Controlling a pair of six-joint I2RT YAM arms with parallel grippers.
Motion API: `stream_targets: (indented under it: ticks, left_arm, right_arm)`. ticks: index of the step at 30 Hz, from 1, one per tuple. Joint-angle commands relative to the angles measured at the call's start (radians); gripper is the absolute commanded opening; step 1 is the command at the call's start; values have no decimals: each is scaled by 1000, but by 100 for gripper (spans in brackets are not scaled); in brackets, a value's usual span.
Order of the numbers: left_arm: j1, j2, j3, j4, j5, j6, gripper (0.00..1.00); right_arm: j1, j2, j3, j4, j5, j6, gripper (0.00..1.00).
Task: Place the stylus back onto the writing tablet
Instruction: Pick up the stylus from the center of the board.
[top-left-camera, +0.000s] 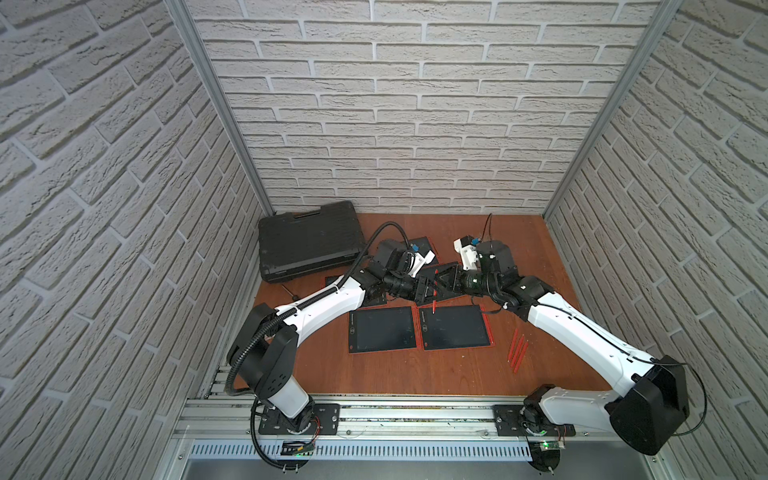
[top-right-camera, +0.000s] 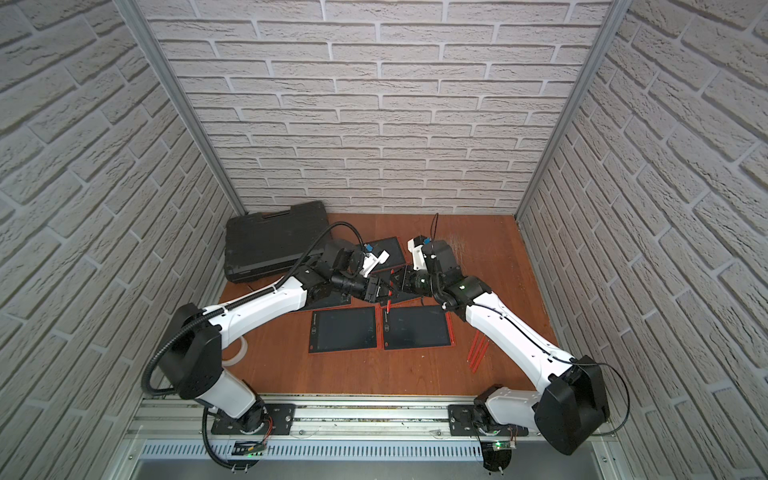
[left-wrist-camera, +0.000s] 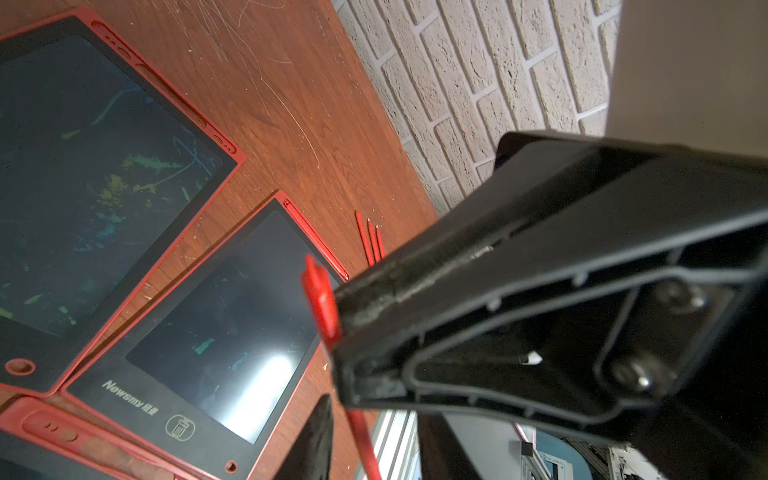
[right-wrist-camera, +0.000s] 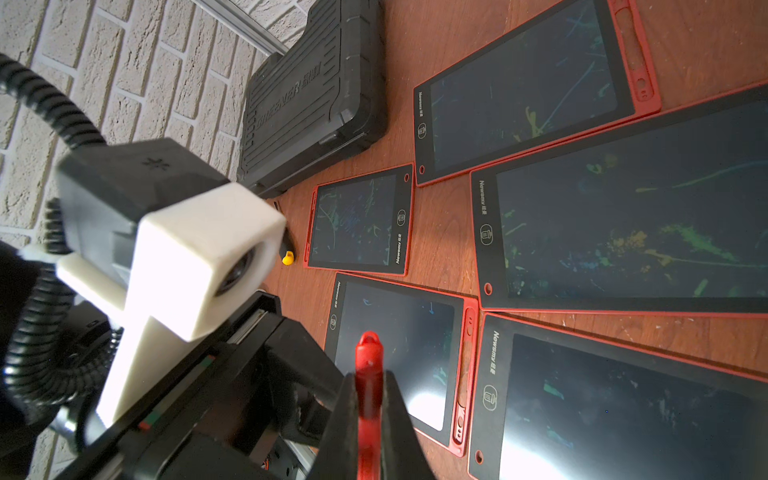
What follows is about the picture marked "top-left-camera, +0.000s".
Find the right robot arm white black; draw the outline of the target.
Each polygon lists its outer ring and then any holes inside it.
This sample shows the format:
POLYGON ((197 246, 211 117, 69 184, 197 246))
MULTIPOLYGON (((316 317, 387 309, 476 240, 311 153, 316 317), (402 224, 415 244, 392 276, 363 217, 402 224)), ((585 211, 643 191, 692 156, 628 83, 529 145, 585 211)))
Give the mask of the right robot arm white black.
POLYGON ((644 455, 655 455, 688 419, 685 367, 626 343, 570 305, 536 276, 522 276, 504 243, 469 236, 455 240, 459 266, 437 274, 439 285, 488 297, 503 310, 548 333, 597 372, 607 391, 545 384, 525 398, 519 421, 534 435, 561 425, 615 433, 644 455))

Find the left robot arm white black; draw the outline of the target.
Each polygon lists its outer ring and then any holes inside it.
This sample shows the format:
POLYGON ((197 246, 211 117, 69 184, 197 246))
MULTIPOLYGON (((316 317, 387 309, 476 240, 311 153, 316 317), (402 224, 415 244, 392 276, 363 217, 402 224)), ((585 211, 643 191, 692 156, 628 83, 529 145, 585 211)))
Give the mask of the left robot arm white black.
POLYGON ((253 307, 227 353, 225 393, 252 394, 258 405, 277 410, 289 430, 305 430, 314 417, 314 400, 293 375, 301 344, 361 307, 371 292, 415 301, 419 275, 434 258, 430 248, 387 239, 372 258, 360 255, 344 275, 319 291, 277 308, 265 303, 253 307))

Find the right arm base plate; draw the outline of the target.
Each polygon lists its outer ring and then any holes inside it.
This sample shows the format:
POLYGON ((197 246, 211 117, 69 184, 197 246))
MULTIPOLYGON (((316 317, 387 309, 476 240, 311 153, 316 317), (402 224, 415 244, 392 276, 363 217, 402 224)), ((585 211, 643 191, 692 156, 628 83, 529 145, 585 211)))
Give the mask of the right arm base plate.
POLYGON ((555 425, 538 407, 523 404, 493 405, 492 413, 499 437, 573 437, 572 424, 555 425))

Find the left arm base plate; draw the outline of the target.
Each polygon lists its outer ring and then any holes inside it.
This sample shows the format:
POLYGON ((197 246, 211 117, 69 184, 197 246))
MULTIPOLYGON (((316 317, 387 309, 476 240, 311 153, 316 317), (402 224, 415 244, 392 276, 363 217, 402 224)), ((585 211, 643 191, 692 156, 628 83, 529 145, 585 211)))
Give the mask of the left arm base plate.
POLYGON ((258 415, 260 435, 335 435, 340 405, 310 402, 296 417, 289 418, 277 408, 266 408, 258 415))

